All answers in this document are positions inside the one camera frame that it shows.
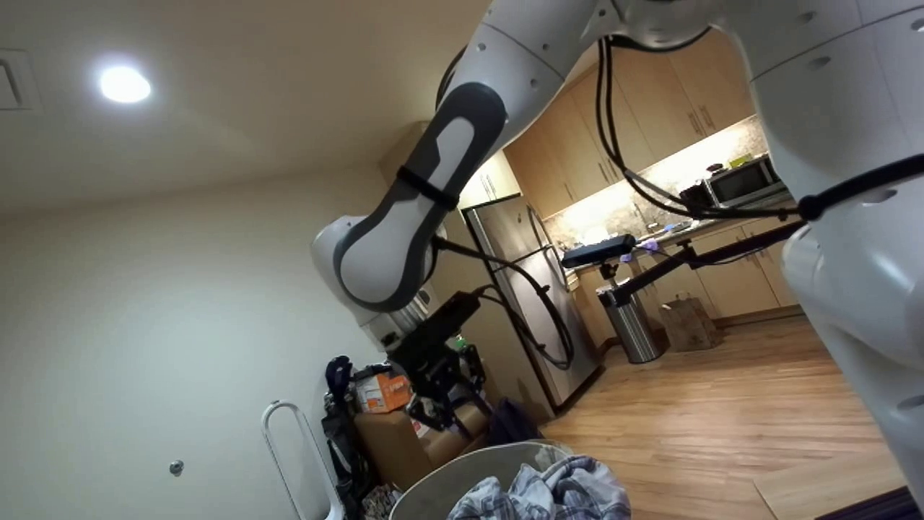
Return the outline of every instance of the wooden floor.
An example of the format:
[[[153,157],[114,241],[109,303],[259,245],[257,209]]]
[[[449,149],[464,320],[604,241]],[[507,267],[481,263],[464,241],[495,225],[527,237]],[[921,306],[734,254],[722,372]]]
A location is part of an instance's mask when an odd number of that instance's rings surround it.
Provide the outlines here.
[[[804,320],[728,329],[715,351],[607,372],[552,443],[604,459],[647,517],[770,517],[754,476],[881,450],[861,401]]]

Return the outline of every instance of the clothes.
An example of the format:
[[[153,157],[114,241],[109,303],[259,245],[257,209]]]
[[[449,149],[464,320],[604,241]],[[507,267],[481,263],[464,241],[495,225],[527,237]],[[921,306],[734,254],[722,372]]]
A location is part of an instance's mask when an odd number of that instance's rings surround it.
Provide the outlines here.
[[[598,459],[543,450],[536,469],[520,465],[507,491],[485,476],[452,507],[449,520],[630,520],[625,491]]]

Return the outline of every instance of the laundry basket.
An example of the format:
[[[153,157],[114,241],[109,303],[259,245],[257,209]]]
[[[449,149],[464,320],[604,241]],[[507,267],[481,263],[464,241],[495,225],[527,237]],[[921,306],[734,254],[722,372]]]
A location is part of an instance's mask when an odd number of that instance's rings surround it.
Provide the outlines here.
[[[393,520],[448,517],[452,507],[485,476],[495,476],[504,488],[520,465],[536,459],[546,443],[514,443],[471,450],[435,469],[416,487],[409,487],[393,508]]]

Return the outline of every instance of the ceiling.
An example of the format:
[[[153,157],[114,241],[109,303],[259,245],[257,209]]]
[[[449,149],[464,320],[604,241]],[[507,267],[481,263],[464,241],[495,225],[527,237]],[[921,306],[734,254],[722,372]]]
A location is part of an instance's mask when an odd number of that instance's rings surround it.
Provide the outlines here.
[[[376,164],[432,114],[488,0],[2,0],[0,215]],[[130,53],[156,101],[111,114],[93,66]]]

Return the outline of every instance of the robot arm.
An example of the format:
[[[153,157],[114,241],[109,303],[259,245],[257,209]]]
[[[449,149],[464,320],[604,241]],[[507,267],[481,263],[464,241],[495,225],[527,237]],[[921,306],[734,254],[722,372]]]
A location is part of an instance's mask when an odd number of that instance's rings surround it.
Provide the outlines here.
[[[706,26],[709,6],[712,0],[493,0],[379,209],[318,235],[314,263],[337,299],[360,320],[403,309],[435,263],[429,241],[464,182],[546,111],[598,37],[675,46]]]

